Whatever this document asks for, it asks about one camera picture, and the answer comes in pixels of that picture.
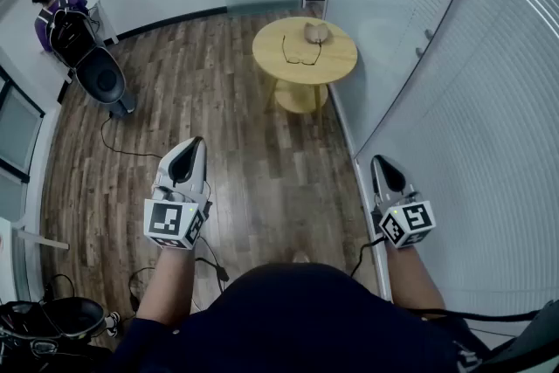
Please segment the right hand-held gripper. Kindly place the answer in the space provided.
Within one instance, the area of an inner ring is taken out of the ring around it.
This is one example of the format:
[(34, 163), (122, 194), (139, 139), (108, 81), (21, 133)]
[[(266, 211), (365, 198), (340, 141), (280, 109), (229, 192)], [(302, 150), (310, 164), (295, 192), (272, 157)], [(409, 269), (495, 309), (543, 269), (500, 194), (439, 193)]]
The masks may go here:
[(411, 175), (400, 162), (375, 155), (370, 167), (373, 190), (381, 200), (402, 197), (383, 211), (380, 232), (397, 249), (421, 242), (436, 227), (431, 203), (414, 191)]

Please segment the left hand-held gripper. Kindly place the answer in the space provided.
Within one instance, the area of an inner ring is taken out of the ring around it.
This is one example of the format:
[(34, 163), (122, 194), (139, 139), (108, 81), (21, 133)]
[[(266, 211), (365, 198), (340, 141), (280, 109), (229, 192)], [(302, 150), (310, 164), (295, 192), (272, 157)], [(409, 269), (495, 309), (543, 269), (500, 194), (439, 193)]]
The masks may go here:
[[(161, 248), (195, 248), (212, 206), (202, 193), (206, 163), (206, 145), (202, 137), (179, 143), (159, 162), (156, 187), (152, 197), (144, 201), (143, 232)], [(184, 194), (179, 190), (194, 192)]]

